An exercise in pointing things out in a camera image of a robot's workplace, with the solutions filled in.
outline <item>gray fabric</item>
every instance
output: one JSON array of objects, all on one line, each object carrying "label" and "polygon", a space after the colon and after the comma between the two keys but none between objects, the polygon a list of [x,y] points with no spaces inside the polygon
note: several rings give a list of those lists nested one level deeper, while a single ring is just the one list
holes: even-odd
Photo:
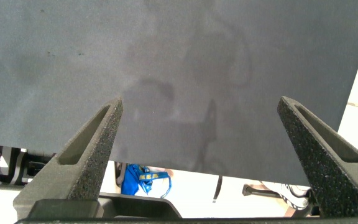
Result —
[{"label": "gray fabric", "polygon": [[278,101],[338,129],[357,68],[358,1],[0,1],[0,145],[122,96],[112,160],[307,184]]}]

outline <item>stain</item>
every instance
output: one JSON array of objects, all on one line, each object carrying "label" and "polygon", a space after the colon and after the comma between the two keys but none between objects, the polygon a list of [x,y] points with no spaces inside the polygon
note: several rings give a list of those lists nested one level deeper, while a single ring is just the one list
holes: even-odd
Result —
[{"label": "stain", "polygon": [[54,54],[51,54],[50,52],[47,52],[47,54],[48,54],[48,57],[50,57],[50,56],[55,56]]}]

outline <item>blue bag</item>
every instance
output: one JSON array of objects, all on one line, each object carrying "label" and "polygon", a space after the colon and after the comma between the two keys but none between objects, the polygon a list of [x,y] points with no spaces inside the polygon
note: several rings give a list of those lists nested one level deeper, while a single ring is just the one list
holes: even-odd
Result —
[{"label": "blue bag", "polygon": [[164,198],[168,195],[171,190],[171,177],[167,172],[150,172],[149,168],[143,167],[137,164],[130,164],[125,170],[124,181],[121,184],[121,193],[126,195],[135,195],[139,189],[139,186],[142,187],[146,194],[152,189],[153,180],[155,179],[169,179],[169,187],[165,194],[161,196]]}]

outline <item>shoe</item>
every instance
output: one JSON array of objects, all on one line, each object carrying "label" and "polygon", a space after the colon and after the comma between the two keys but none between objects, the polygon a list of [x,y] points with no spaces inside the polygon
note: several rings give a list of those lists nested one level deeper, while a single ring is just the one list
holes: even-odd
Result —
[{"label": "shoe", "polygon": [[309,205],[308,191],[310,187],[262,182],[268,189],[278,193],[282,199],[296,210],[304,210]]}]

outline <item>white sneaker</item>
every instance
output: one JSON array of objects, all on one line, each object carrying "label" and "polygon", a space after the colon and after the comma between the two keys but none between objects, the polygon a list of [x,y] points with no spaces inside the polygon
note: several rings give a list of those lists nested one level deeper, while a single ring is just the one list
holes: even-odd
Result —
[{"label": "white sneaker", "polygon": [[291,208],[296,210],[303,210],[309,205],[309,198],[307,197],[307,193],[310,187],[264,181],[262,181],[262,183],[268,189],[278,193]]}]

